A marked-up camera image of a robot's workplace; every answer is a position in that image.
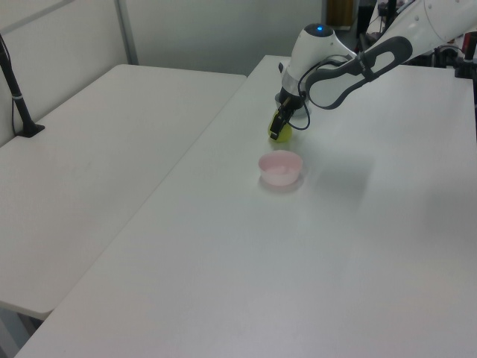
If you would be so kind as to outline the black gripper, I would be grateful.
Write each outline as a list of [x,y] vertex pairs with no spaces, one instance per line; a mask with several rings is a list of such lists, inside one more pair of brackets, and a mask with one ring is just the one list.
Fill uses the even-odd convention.
[[[279,92],[279,103],[287,110],[297,111],[303,108],[303,100],[298,95],[289,93],[285,88]],[[289,125],[281,110],[276,110],[269,124],[268,135],[272,140],[289,140]]]

